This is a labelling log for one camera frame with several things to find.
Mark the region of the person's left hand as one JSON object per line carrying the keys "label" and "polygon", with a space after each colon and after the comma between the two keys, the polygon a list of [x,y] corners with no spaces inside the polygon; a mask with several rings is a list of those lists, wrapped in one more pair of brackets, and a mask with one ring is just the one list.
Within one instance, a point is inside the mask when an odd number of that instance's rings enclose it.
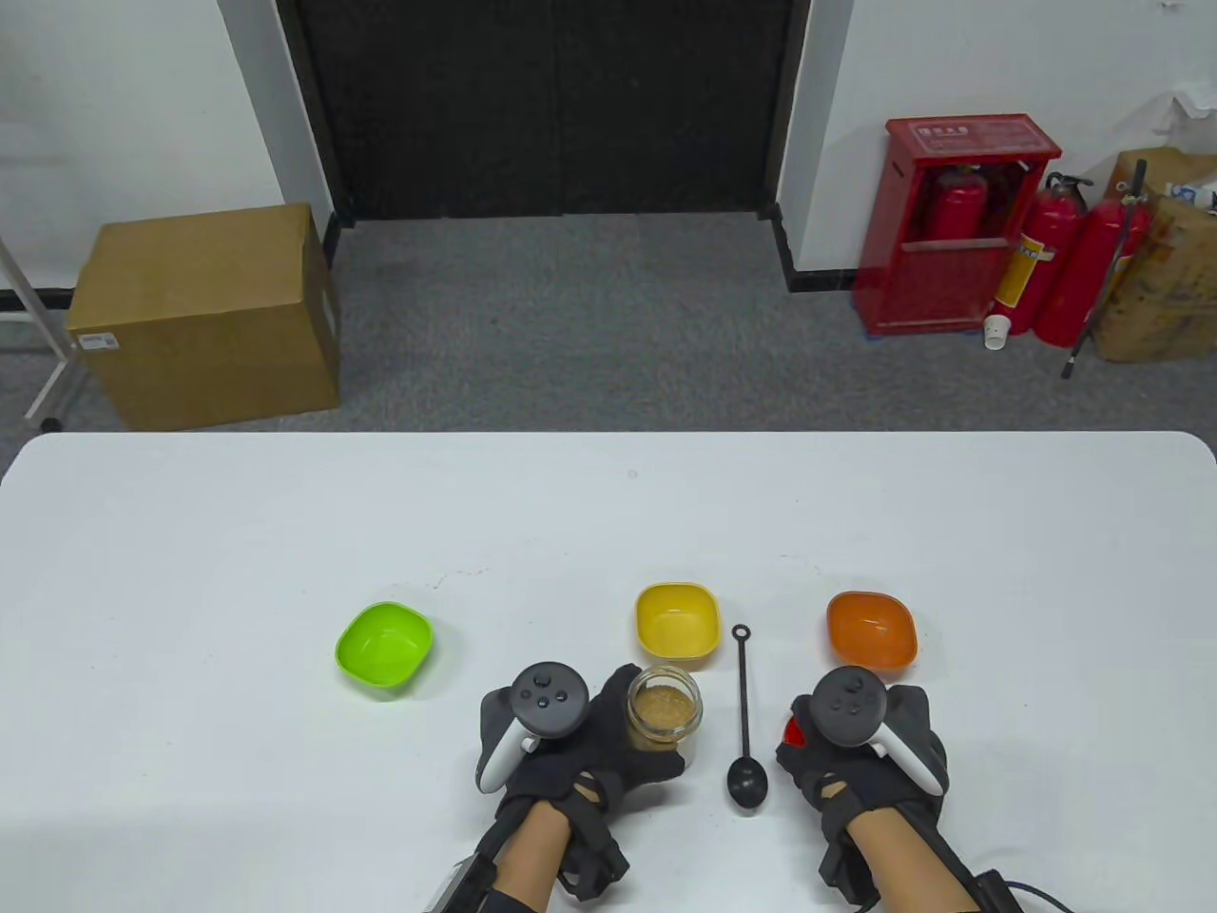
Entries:
{"label": "person's left hand", "polygon": [[514,771],[499,807],[517,797],[529,803],[560,800],[574,786],[585,786],[608,812],[638,786],[682,777],[686,758],[678,749],[638,749],[630,743],[627,695],[638,674],[643,674],[643,667],[635,663],[615,670],[591,698],[578,730],[563,739],[545,740]]}

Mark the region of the person's right hand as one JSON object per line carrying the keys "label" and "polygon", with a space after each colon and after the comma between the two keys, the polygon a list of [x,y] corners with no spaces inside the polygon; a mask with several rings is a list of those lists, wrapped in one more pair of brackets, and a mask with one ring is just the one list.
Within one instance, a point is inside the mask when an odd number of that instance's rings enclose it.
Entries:
{"label": "person's right hand", "polygon": [[800,694],[790,706],[804,744],[797,747],[779,743],[775,756],[813,808],[824,812],[830,788],[846,786],[863,810],[910,808],[933,823],[940,819],[943,797],[922,791],[899,764],[890,757],[879,757],[873,747],[839,747],[829,743],[813,721],[811,704],[809,694]]}

